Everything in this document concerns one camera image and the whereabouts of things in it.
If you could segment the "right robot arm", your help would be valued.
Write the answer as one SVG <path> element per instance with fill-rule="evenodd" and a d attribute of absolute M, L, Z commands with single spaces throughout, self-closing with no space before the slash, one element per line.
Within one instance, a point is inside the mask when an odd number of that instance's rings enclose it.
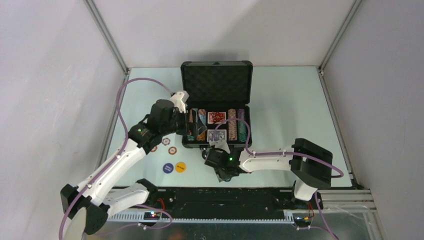
<path fill-rule="evenodd" d="M 297 138 L 291 146 L 271 152 L 230 147 L 226 141 L 218 140 L 210 143 L 203 158 L 220 182 L 257 171 L 293 173 L 296 180 L 290 201 L 297 209 L 308 206 L 318 189 L 332 186 L 333 154 L 304 138 Z"/>

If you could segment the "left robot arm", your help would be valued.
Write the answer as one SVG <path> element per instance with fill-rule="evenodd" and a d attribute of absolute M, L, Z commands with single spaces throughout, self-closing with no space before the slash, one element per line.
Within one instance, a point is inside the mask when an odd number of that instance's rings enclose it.
<path fill-rule="evenodd" d="M 124 142 L 114 156 L 77 186 L 65 185 L 60 191 L 64 218 L 71 219 L 74 229 L 60 234 L 61 240 L 77 239 L 98 232 L 107 219 L 127 208 L 143 205 L 153 208 L 158 202 L 157 187 L 146 179 L 110 193 L 116 182 L 138 161 L 146 157 L 170 134 L 195 137 L 207 126 L 185 103 L 157 100 L 140 122 L 127 130 Z"/>

